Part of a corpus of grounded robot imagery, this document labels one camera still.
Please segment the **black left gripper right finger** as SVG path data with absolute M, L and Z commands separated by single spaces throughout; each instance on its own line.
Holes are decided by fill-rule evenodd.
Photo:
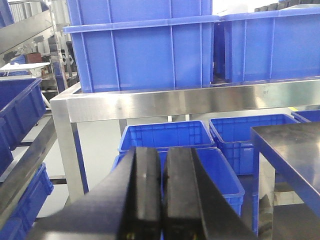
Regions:
M 256 240 L 210 179 L 194 148 L 170 148 L 163 172 L 165 240 Z

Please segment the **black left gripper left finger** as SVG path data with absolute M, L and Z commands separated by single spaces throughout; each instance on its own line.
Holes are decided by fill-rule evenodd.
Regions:
M 29 240 L 159 240 L 161 167 L 156 149 L 133 147 L 95 188 L 36 223 Z

